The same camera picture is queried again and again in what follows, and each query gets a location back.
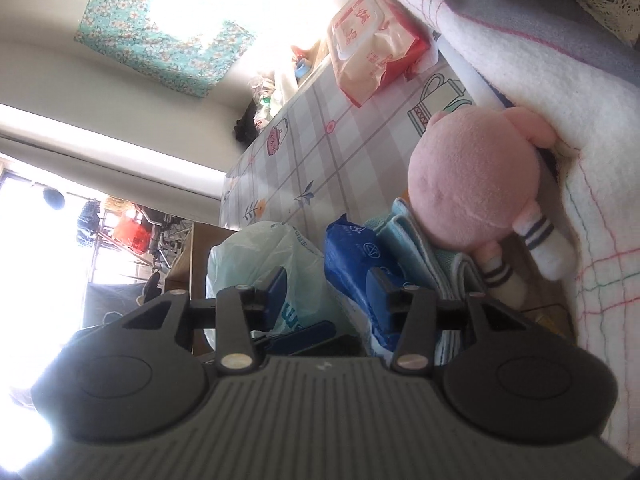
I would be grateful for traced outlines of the red wet wipes pack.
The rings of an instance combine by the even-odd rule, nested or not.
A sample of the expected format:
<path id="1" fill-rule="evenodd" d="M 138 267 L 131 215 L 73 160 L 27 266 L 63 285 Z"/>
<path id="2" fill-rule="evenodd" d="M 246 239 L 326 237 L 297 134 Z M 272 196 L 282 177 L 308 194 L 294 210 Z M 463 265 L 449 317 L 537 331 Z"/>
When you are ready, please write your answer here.
<path id="1" fill-rule="evenodd" d="M 348 0 L 330 21 L 328 44 L 337 87 L 356 107 L 432 50 L 397 0 Z"/>

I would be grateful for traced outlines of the pink plush doll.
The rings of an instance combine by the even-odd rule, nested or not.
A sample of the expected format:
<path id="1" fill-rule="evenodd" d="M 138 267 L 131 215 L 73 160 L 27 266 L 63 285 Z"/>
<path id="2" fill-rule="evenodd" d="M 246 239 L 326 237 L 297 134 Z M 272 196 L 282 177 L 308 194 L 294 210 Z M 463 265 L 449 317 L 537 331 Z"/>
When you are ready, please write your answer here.
<path id="1" fill-rule="evenodd" d="M 574 247 L 537 200 L 538 152 L 556 140 L 527 108 L 465 106 L 435 114 L 410 157 L 409 203 L 423 232 L 471 256 L 491 295 L 514 309 L 527 290 L 503 257 L 505 238 L 518 234 L 548 281 L 565 278 L 576 263 Z"/>

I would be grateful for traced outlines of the checked patterned floor mat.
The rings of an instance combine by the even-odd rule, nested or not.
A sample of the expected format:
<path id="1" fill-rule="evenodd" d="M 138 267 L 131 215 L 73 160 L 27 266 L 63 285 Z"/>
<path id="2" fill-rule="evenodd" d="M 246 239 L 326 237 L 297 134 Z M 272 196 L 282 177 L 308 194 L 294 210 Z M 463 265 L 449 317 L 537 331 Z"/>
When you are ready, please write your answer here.
<path id="1" fill-rule="evenodd" d="M 472 102 L 439 61 L 356 107 L 324 62 L 228 172 L 220 224 L 285 223 L 321 247 L 336 219 L 365 224 L 387 214 L 405 193 L 409 159 L 431 114 Z"/>

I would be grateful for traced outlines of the white quilted blanket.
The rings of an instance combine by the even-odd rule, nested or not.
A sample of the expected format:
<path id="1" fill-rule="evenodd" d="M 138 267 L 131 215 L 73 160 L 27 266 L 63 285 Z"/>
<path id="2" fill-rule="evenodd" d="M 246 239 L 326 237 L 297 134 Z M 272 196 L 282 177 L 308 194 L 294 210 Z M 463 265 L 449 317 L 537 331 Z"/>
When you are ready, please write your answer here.
<path id="1" fill-rule="evenodd" d="M 579 343 L 612 368 L 620 387 L 606 440 L 638 460 L 639 84 L 470 21 L 444 0 L 399 1 L 558 133 L 561 200 L 578 255 L 566 296 Z"/>

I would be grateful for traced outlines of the teal folded towel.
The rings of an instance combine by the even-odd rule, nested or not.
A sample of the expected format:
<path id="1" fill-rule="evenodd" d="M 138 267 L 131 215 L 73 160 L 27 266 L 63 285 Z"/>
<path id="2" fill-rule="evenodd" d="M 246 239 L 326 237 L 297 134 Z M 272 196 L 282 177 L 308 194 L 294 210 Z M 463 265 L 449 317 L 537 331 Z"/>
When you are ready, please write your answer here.
<path id="1" fill-rule="evenodd" d="M 472 258 L 463 252 L 436 247 L 421 230 L 405 200 L 394 200 L 390 213 L 366 222 L 378 244 L 392 256 L 398 268 L 388 263 L 377 267 L 397 288 L 416 285 L 437 292 L 445 300 L 462 300 L 470 292 L 484 292 L 486 286 Z M 383 292 L 375 280 L 366 278 L 366 298 L 371 324 L 370 347 L 374 356 L 392 360 L 400 330 L 393 328 Z"/>

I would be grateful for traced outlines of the brown cardboard box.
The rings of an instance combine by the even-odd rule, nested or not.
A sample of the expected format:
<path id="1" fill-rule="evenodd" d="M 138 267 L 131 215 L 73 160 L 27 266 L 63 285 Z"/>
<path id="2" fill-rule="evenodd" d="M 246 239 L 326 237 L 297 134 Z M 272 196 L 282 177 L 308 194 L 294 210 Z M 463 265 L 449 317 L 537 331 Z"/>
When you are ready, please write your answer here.
<path id="1" fill-rule="evenodd" d="M 183 290 L 190 300 L 206 298 L 206 278 L 210 251 L 233 235 L 235 231 L 195 222 L 186 237 L 183 250 L 172 264 L 164 281 L 164 291 Z M 186 334 L 186 327 L 192 328 L 191 352 L 196 358 L 214 352 L 206 339 L 204 328 L 193 325 L 191 313 L 186 310 L 180 330 Z"/>

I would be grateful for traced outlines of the blue tissue pack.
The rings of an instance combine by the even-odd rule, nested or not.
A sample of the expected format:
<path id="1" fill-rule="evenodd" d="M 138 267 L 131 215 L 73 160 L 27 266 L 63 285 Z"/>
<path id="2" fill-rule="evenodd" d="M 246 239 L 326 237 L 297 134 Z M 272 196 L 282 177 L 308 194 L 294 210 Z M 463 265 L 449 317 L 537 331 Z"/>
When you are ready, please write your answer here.
<path id="1" fill-rule="evenodd" d="M 326 280 L 344 297 L 342 304 L 363 343 L 372 354 L 390 356 L 399 333 L 390 327 L 384 304 L 377 309 L 371 307 L 367 276 L 371 269 L 380 268 L 395 287 L 401 288 L 407 281 L 397 259 L 373 230 L 350 222 L 346 214 L 326 228 L 324 248 Z"/>

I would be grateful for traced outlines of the teal floral curtain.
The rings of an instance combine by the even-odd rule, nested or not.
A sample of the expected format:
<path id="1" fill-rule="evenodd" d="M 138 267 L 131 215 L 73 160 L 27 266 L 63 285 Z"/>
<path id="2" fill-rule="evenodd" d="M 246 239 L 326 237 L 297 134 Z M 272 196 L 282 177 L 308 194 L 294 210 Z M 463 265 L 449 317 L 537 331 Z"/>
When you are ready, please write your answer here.
<path id="1" fill-rule="evenodd" d="M 300 0 L 88 0 L 75 39 L 163 86 L 204 98 Z"/>

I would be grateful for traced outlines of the grey blanket yellow pattern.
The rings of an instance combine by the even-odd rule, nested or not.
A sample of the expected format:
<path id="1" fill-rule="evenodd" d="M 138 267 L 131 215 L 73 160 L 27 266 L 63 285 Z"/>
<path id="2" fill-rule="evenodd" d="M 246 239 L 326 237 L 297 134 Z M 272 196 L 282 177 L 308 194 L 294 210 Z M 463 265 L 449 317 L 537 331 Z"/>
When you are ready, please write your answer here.
<path id="1" fill-rule="evenodd" d="M 444 0 L 477 24 L 539 42 L 579 62 L 639 83 L 639 52 L 625 46 L 576 0 Z"/>

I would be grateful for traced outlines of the grey patterned cushion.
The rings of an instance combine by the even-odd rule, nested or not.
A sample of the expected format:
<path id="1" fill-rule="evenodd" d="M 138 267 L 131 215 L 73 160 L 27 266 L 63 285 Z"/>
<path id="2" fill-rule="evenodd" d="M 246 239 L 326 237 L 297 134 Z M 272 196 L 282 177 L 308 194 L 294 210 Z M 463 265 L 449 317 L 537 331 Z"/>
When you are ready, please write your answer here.
<path id="1" fill-rule="evenodd" d="M 139 307 L 143 284 L 101 285 L 89 283 L 86 290 L 82 326 L 102 325 L 110 312 L 127 315 Z"/>

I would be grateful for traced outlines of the red plastic crate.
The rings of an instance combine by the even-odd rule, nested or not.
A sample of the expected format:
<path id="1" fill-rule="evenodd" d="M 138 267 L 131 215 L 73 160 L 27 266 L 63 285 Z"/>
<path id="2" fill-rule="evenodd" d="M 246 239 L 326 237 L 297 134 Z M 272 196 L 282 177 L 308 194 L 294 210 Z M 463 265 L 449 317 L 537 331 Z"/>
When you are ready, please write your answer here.
<path id="1" fill-rule="evenodd" d="M 114 227 L 112 239 L 135 254 L 142 255 L 149 249 L 151 229 L 130 214 L 122 214 Z"/>

